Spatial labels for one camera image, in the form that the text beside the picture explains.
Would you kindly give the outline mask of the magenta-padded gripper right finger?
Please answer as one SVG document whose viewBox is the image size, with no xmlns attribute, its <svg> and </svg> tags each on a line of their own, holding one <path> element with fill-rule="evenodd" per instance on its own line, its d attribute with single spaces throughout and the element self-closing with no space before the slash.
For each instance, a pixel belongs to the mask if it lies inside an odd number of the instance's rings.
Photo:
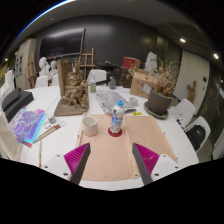
<svg viewBox="0 0 224 224">
<path fill-rule="evenodd" d="M 180 166 L 167 154 L 158 155 L 140 144 L 133 144 L 132 153 L 144 185 L 159 180 L 180 169 Z"/>
</svg>

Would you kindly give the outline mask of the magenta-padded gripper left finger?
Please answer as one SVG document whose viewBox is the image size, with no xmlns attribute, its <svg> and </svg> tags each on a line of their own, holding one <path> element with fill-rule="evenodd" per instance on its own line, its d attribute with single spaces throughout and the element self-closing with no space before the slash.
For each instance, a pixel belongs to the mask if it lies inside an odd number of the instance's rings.
<svg viewBox="0 0 224 224">
<path fill-rule="evenodd" d="M 65 155 L 55 155 L 42 166 L 42 169 L 78 185 L 89 155 L 90 144 L 85 143 Z"/>
</svg>

